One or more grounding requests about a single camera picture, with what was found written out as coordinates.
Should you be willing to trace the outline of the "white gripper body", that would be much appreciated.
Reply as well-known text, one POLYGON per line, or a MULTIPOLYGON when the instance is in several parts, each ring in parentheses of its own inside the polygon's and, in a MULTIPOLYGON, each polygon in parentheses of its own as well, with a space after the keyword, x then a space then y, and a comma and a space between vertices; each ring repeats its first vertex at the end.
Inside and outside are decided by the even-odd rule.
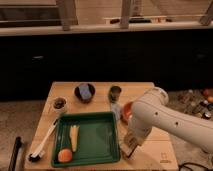
POLYGON ((146 139, 146 135, 135 135, 132 131, 128 131, 124 136, 124 143, 130 148, 136 148, 137 146, 141 146, 146 139))

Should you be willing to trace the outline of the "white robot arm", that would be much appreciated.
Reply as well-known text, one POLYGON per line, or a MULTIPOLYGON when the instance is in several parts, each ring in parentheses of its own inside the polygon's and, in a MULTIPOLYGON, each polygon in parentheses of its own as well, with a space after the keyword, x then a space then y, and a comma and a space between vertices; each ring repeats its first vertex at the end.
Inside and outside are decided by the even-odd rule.
POLYGON ((168 101, 162 88, 147 90, 132 103, 128 130, 142 143, 157 127, 213 154, 213 122, 168 108, 168 101))

